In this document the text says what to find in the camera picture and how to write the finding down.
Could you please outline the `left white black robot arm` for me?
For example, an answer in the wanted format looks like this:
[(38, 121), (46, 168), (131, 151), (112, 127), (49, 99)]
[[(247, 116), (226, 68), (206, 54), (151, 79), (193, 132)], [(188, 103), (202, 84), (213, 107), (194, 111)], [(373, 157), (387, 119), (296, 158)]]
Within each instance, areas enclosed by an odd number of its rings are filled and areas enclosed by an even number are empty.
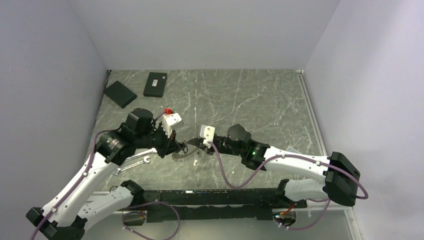
[(27, 212), (35, 227), (31, 239), (42, 233), (49, 240), (80, 240), (115, 211), (152, 205), (153, 200), (132, 180), (93, 202), (89, 198), (136, 150), (152, 149), (161, 158), (179, 152), (184, 145), (177, 141), (176, 130), (183, 124), (171, 109), (154, 117), (149, 110), (136, 108), (118, 128), (97, 133), (88, 159), (69, 183), (47, 204)]

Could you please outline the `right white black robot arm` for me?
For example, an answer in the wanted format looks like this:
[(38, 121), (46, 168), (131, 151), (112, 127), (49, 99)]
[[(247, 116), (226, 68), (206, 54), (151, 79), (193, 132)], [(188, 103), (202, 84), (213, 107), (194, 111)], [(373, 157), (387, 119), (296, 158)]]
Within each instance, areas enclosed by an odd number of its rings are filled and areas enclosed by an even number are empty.
[(199, 136), (188, 141), (205, 153), (232, 155), (255, 173), (259, 171), (290, 172), (303, 179), (283, 179), (275, 194), (276, 203), (287, 208), (301, 200), (331, 200), (339, 205), (353, 207), (360, 199), (360, 172), (340, 152), (330, 156), (313, 156), (282, 150), (252, 139), (250, 132), (240, 124), (227, 130), (225, 136), (215, 133), (212, 126), (202, 125)]

